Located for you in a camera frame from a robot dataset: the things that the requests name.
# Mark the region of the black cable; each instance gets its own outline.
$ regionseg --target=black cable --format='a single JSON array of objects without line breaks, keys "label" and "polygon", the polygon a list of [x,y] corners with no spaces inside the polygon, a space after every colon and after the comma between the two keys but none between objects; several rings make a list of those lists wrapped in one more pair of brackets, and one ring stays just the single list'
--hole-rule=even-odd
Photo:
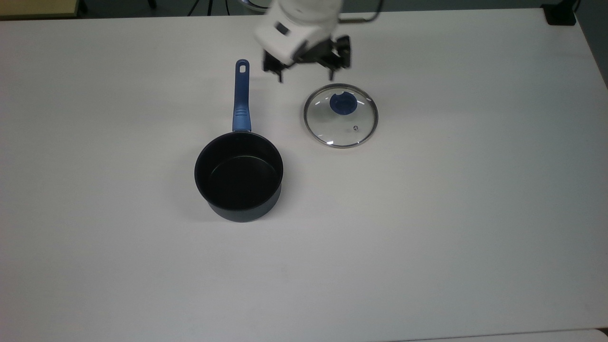
[{"label": "black cable", "polygon": [[209,0],[209,6],[207,7],[207,16],[211,15],[211,8],[213,7],[213,0]]},{"label": "black cable", "polygon": [[190,15],[192,14],[192,12],[194,11],[194,8],[196,7],[196,5],[198,5],[198,1],[199,1],[199,0],[196,0],[196,1],[195,1],[194,5],[193,5],[193,6],[192,6],[192,8],[190,9],[190,12],[188,12],[188,15],[187,15],[187,16],[190,16]]},{"label": "black cable", "polygon": [[361,23],[371,23],[376,20],[382,11],[382,5],[384,5],[384,0],[380,0],[378,2],[378,8],[376,8],[376,13],[369,19],[365,18],[355,18],[355,19],[338,19],[339,24],[361,24]]}]

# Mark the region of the black object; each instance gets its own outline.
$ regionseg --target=black object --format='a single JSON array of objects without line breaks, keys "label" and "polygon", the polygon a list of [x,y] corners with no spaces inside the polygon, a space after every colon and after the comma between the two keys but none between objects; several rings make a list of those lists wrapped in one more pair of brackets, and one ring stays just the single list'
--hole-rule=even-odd
[{"label": "black object", "polygon": [[194,177],[213,211],[230,221],[248,222],[264,216],[276,204],[283,160],[270,141],[251,133],[246,60],[239,60],[236,66],[232,126],[233,132],[214,139],[202,150]]},{"label": "black object", "polygon": [[330,71],[330,80],[334,80],[334,73],[339,69],[350,68],[350,37],[342,36],[336,41],[327,39],[315,45],[312,49],[305,51],[302,46],[293,56],[291,65],[281,63],[274,56],[264,51],[262,69],[271,71],[278,75],[278,81],[283,83],[283,70],[289,69],[296,64],[318,63]]},{"label": "black object", "polygon": [[85,0],[78,0],[78,10],[84,14],[89,12],[89,6],[86,5]]},{"label": "black object", "polygon": [[547,24],[554,26],[574,26],[574,24],[576,24],[576,17],[574,16],[572,7],[576,2],[577,0],[562,0],[562,2],[557,5],[541,5],[541,8],[545,12]]}]

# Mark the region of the metal rim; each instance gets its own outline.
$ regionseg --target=metal rim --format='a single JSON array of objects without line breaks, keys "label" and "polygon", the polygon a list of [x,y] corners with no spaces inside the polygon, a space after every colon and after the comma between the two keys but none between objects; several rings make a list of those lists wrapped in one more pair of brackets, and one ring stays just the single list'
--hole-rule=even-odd
[{"label": "metal rim", "polygon": [[[374,112],[374,124],[373,124],[373,126],[371,128],[370,134],[368,134],[363,140],[361,140],[359,142],[356,142],[354,144],[350,144],[350,145],[328,145],[327,142],[323,141],[323,139],[319,138],[316,134],[314,134],[313,130],[308,125],[308,120],[307,120],[307,118],[308,118],[308,107],[312,103],[312,101],[315,98],[315,96],[319,95],[322,91],[326,91],[326,90],[329,90],[329,89],[336,89],[336,88],[351,89],[351,90],[354,90],[354,91],[358,92],[359,94],[362,94],[370,102],[371,108],[372,108],[372,110]],[[346,84],[346,83],[334,83],[334,84],[322,86],[321,88],[317,89],[314,93],[312,93],[308,97],[308,100],[306,100],[306,104],[304,104],[304,113],[303,113],[303,115],[304,115],[304,124],[306,125],[306,128],[312,134],[312,136],[314,136],[314,138],[317,139],[317,141],[321,142],[323,145],[334,147],[334,148],[350,148],[350,147],[359,146],[359,145],[363,144],[364,142],[366,142],[374,134],[374,132],[376,131],[376,127],[378,126],[378,107],[376,107],[376,102],[374,102],[374,100],[371,99],[371,96],[369,96],[369,94],[367,94],[365,91],[361,90],[358,87],[355,87],[353,85],[349,85],[349,84]]]}]

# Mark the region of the table surface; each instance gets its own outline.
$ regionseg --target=table surface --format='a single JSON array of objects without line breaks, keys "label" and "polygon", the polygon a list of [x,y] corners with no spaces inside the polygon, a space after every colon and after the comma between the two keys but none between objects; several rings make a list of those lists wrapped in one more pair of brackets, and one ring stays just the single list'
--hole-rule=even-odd
[{"label": "table surface", "polygon": [[[379,108],[356,148],[302,120],[259,18],[0,23],[0,340],[389,341],[608,326],[608,91],[542,10],[342,26],[337,82]],[[224,39],[217,39],[221,32]],[[198,193],[251,62],[283,192],[252,223]]]},{"label": "table surface", "polygon": [[441,342],[608,342],[608,337],[599,330],[576,330],[447,338]]}]

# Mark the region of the floor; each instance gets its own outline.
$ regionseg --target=floor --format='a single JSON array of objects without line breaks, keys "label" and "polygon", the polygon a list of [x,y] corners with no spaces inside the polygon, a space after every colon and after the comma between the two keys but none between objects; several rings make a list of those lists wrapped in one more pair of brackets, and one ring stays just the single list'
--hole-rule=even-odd
[{"label": "floor", "polygon": [[[147,0],[85,0],[88,12],[82,18],[130,18],[143,16],[253,15],[240,0],[156,0],[151,9]],[[538,8],[556,0],[386,0],[385,11],[458,10]],[[344,0],[343,12],[373,12],[376,1]],[[581,0],[577,12],[580,25],[587,37],[599,70],[608,85],[608,0]]]}]

